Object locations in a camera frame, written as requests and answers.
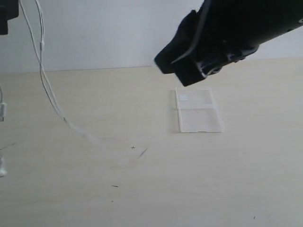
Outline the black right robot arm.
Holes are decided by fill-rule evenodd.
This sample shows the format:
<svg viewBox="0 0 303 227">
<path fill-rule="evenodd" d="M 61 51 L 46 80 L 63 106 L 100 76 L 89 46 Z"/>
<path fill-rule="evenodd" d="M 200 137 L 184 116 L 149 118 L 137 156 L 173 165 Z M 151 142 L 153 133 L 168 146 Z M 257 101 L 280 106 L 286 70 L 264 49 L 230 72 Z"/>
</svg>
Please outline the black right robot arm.
<svg viewBox="0 0 303 227">
<path fill-rule="evenodd" d="M 187 87 L 302 25 L 300 0 L 205 0 L 181 20 L 154 61 Z"/>
</svg>

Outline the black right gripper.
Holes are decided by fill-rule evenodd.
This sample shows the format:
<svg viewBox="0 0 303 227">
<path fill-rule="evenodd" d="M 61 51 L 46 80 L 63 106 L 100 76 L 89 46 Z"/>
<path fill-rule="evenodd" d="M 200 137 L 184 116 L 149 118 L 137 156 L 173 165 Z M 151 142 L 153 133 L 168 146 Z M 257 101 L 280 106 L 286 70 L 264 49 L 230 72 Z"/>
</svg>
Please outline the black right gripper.
<svg viewBox="0 0 303 227">
<path fill-rule="evenodd" d="M 222 67 L 245 59 L 258 46 L 233 43 L 207 30 L 202 17 L 191 11 L 175 36 L 154 58 L 163 74 L 175 73 L 184 87 L 218 73 Z"/>
</svg>

